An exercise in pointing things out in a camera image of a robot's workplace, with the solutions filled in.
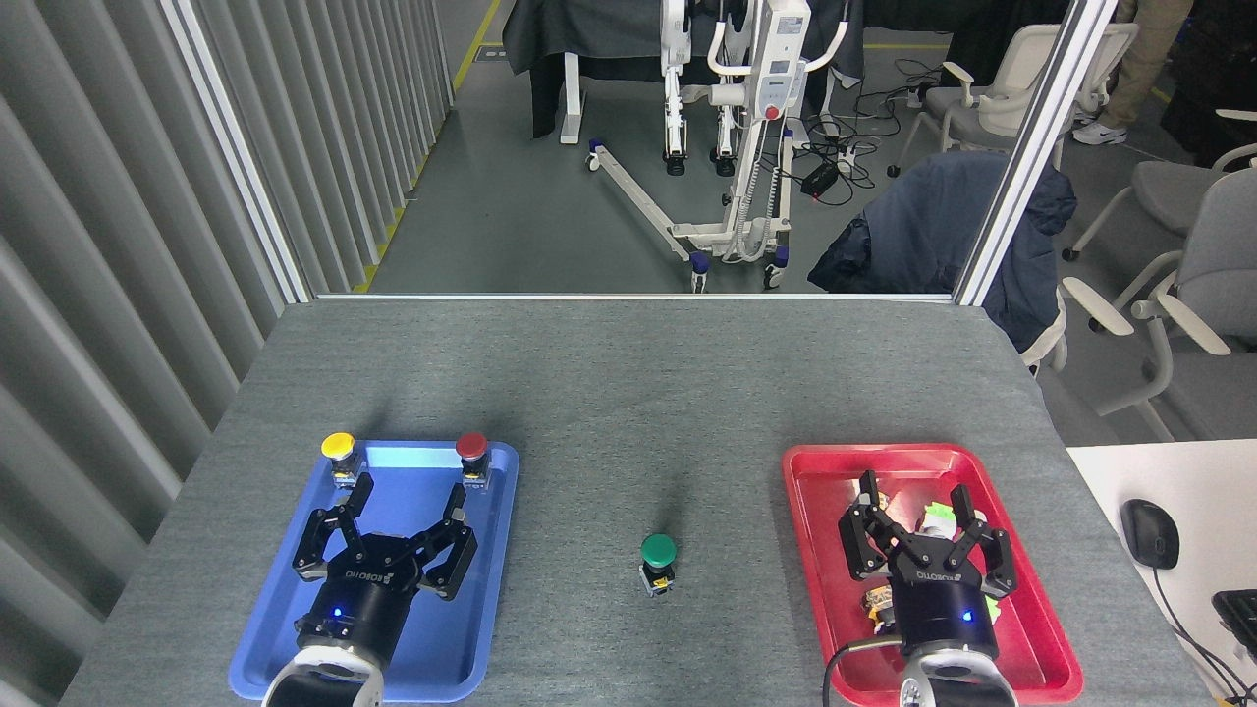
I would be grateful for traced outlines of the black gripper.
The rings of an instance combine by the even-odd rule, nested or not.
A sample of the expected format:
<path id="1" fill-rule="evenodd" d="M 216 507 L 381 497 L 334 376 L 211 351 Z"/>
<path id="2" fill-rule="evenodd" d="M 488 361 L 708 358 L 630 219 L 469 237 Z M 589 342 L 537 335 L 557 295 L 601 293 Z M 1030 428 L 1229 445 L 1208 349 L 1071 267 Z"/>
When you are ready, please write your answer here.
<path id="1" fill-rule="evenodd" d="M 908 555 L 910 533 L 882 509 L 874 469 L 860 476 L 859 489 L 837 522 L 848 576 L 865 580 L 887 564 L 905 659 L 921 649 L 952 648 L 1001 657 L 985 595 L 1002 599 L 1018 587 L 1011 535 L 978 517 L 965 484 L 953 488 L 952 509 L 959 531 L 955 542 L 920 533 L 913 537 L 929 556 L 925 567 Z M 984 572 L 970 564 L 974 547 L 980 550 Z"/>
<path id="2" fill-rule="evenodd" d="M 476 552 L 476 536 L 468 526 L 466 489 L 453 486 L 442 518 L 412 537 L 360 533 L 357 520 L 375 487 L 370 470 L 354 483 L 349 497 L 332 509 L 313 509 L 300 533 L 292 569 L 302 581 L 324 577 L 310 610 L 295 621 L 297 647 L 337 647 L 386 671 L 390 667 L 414 595 L 435 593 L 444 601 L 458 598 Z M 347 548 L 324 559 L 336 531 Z"/>

